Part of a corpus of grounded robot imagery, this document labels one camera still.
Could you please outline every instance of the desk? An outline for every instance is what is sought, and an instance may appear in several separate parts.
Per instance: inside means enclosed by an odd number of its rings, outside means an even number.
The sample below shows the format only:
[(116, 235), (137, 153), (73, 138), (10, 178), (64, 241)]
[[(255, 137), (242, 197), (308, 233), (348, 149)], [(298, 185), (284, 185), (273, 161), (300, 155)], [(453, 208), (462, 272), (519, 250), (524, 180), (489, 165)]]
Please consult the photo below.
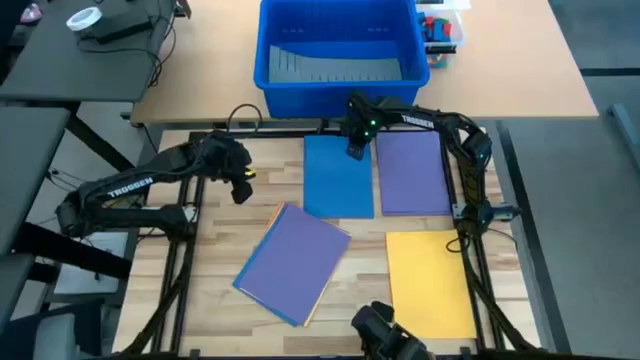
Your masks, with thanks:
[[(170, 18), (175, 1), (105, 1), (105, 15), (145, 6), (151, 15)], [(34, 30), (15, 66), (0, 87), (0, 98), (53, 102), (72, 113), (67, 128), (114, 168), (123, 171), (133, 165), (75, 115), (82, 101), (138, 101), (144, 94), (155, 61), (142, 51), (92, 54), (80, 51), (76, 35), (65, 25), (79, 10), (95, 6), (91, 0), (54, 1)], [(159, 21), (153, 30), (106, 45), (83, 42), (94, 50), (149, 49), (157, 53), (169, 24)]]
[(13, 314), (33, 260), (27, 254), (0, 256), (0, 334)]
[[(178, 145), (188, 136), (188, 131), (165, 131), (160, 147)], [(203, 356), (361, 354), (360, 339), (350, 325), (352, 317), (360, 306), (373, 300), (391, 303), (385, 232), (452, 229), (451, 217), (383, 217), (378, 172), (374, 169), (375, 219), (331, 221), (350, 232), (352, 240), (309, 327), (294, 328), (237, 291), (231, 283), (260, 241), (278, 204), (286, 201), (302, 205), (303, 140), (241, 141), (251, 153), (251, 166), (257, 173), (251, 181), (254, 195), (244, 205), (234, 205), (228, 184), (205, 185), (181, 353), (198, 348)], [(494, 165), (490, 164), (488, 170), (488, 197), (499, 203), (502, 194)], [(459, 178), (455, 170), (452, 175)], [(175, 203), (179, 188), (180, 184), (153, 185), (149, 206)], [(505, 224), (495, 223), (492, 227), (509, 231)], [(539, 344), (514, 244), (495, 233), (486, 233), (484, 244), (498, 304), (529, 341)], [(129, 345), (156, 309), (168, 248), (165, 238), (148, 238), (138, 245), (113, 351)], [(167, 329), (172, 328), (173, 318), (170, 313)], [(165, 331), (165, 348), (170, 332)], [(459, 346), (474, 345), (470, 339), (427, 343), (440, 354), (459, 353)]]
[(68, 119), (64, 109), (0, 108), (0, 255), (27, 218)]
[[(190, 1), (193, 17), (175, 24), (178, 42), (160, 85), (134, 107), (132, 120), (220, 121), (242, 103), (268, 114), (253, 82), (259, 3)], [(546, 0), (475, 1), (462, 17), (467, 43), (449, 69), (432, 71), (416, 104), (476, 120), (598, 116)], [(238, 119), (255, 118), (252, 111), (239, 111)]]

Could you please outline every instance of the white tape roll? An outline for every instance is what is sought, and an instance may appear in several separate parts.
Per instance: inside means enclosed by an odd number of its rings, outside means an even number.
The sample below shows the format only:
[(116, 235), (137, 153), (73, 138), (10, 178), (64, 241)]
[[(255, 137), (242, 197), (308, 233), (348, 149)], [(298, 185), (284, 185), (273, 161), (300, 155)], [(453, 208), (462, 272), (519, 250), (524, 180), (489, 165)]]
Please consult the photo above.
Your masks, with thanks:
[(84, 10), (80, 10), (73, 14), (67, 20), (67, 26), (71, 31), (80, 31), (95, 24), (102, 17), (102, 12), (97, 7), (90, 7)]

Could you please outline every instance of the notebook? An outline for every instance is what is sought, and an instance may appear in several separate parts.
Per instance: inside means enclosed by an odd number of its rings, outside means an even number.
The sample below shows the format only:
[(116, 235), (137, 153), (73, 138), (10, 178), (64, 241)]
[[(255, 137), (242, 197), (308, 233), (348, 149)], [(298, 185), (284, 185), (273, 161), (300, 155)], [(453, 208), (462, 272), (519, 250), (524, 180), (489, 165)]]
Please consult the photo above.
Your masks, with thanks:
[(293, 326), (306, 326), (351, 236), (283, 204), (233, 286)]
[(380, 132), (376, 151), (383, 215), (451, 214), (438, 133)]
[(418, 338), (474, 339), (476, 328), (461, 255), (446, 245), (458, 233), (387, 233), (395, 321)]
[(304, 210), (322, 218), (373, 218), (371, 149), (358, 161), (347, 155), (348, 139), (304, 138)]

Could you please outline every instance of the purple book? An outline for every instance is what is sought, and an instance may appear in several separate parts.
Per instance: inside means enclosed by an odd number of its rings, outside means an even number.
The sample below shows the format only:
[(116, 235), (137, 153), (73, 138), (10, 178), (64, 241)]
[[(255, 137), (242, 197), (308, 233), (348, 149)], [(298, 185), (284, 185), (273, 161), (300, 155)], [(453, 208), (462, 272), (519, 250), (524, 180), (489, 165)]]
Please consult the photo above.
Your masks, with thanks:
[(284, 204), (233, 286), (289, 324), (306, 325), (350, 240)]
[(383, 215), (451, 214), (438, 133), (380, 132), (376, 149)]

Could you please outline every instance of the wooden table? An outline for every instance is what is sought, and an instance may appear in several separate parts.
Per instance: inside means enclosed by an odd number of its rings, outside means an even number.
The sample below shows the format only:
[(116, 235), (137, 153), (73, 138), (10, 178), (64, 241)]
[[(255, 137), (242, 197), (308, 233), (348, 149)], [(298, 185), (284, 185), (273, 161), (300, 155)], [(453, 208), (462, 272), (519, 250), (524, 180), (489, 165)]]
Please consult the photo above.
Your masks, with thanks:
[[(188, 131), (167, 131), (161, 148), (182, 143), (188, 136)], [(234, 289), (231, 283), (263, 236), (278, 204), (286, 201), (302, 206), (303, 140), (241, 141), (251, 153), (252, 168), (257, 172), (252, 180), (254, 195), (244, 205), (234, 205), (228, 184), (207, 182), (181, 353), (198, 348), (203, 356), (361, 354), (360, 339), (350, 325), (352, 317), (359, 307), (373, 300), (391, 303), (385, 232), (452, 229), (452, 218), (383, 217), (378, 172), (374, 169), (376, 217), (331, 221), (352, 234), (351, 243), (309, 327), (292, 327)], [(459, 178), (457, 171), (452, 175)], [(488, 197), (492, 203), (499, 203), (502, 195), (493, 164), (487, 176)], [(149, 206), (174, 203), (178, 188), (177, 183), (153, 185)], [(505, 224), (494, 223), (492, 227), (510, 231)], [(530, 342), (539, 344), (513, 242), (488, 232), (484, 244), (497, 303)], [(138, 245), (114, 351), (127, 346), (155, 310), (168, 247), (165, 238), (148, 238)], [(171, 329), (173, 315), (167, 319), (167, 329)], [(167, 332), (165, 348), (169, 343)], [(461, 345), (474, 346), (472, 340), (425, 341), (430, 350), (440, 354), (459, 353)]]
[[(193, 17), (175, 21), (175, 51), (132, 120), (221, 121), (242, 103), (267, 115), (253, 82), (259, 3), (190, 1)], [(547, 0), (480, 0), (461, 14), (467, 42), (448, 69), (432, 71), (416, 104), (477, 120), (598, 116)], [(252, 109), (236, 115), (256, 117)]]

